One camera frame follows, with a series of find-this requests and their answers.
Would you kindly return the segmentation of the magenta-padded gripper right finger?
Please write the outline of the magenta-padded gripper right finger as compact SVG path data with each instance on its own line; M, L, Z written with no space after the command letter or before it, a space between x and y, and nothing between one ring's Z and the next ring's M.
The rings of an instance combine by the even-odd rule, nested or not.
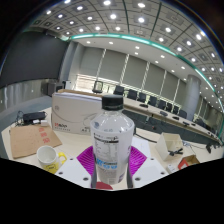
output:
M131 147L127 166L127 187L140 188L168 175L156 158L147 157L140 150Z

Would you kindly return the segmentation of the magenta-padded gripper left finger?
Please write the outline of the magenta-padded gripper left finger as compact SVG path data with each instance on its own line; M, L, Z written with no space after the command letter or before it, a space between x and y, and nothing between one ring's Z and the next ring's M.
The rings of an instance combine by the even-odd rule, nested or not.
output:
M56 176L84 188L95 188L97 173L93 147L88 147L76 158L68 159L56 172Z

